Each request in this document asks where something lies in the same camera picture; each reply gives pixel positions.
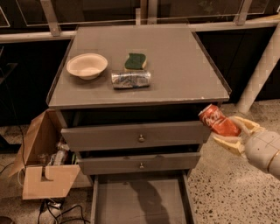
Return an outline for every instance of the bowl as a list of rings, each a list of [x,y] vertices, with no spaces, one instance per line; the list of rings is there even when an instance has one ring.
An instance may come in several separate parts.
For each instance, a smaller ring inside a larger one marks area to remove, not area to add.
[[[107,67],[107,60],[96,53],[84,53],[70,59],[66,70],[83,80],[95,79]]]

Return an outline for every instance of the red can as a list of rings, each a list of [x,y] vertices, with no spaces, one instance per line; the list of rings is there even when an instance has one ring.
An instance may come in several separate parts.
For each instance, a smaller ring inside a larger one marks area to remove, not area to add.
[[[210,104],[199,113],[199,119],[211,131],[224,137],[237,137],[241,133],[241,130],[213,104]]]

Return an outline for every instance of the speckled floor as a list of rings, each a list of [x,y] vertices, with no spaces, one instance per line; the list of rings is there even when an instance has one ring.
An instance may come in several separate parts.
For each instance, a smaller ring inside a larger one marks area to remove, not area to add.
[[[280,100],[255,102],[246,115],[237,113],[233,104],[222,105],[221,109],[226,116],[246,117],[280,133]],[[18,130],[0,128],[0,133],[10,143],[20,141]],[[188,179],[197,223],[280,223],[279,180],[223,150],[212,138],[201,152],[202,157]],[[0,154],[0,165],[11,163],[14,157],[14,154]],[[18,177],[7,178],[8,173],[9,168],[0,175],[0,216],[9,216],[19,224],[37,223],[41,201],[21,200]],[[90,188],[73,189],[66,197],[65,209],[82,205],[84,216],[89,219],[91,199]],[[79,215],[79,209],[68,214],[72,218]],[[48,224],[52,216],[45,211],[40,220]]]

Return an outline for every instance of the sponge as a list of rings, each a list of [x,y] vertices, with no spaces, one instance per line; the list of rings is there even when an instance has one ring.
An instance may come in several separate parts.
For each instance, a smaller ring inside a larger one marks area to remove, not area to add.
[[[143,53],[129,53],[129,58],[124,64],[126,71],[143,70],[147,64],[146,55]]]

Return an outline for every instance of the robotic hand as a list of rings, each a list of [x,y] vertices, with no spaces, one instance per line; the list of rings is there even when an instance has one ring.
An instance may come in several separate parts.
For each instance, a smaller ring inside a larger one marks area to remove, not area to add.
[[[231,116],[228,119],[244,131],[247,140],[242,143],[241,137],[213,133],[214,141],[235,155],[246,158],[251,165],[261,171],[270,173],[280,180],[280,135],[239,116]]]

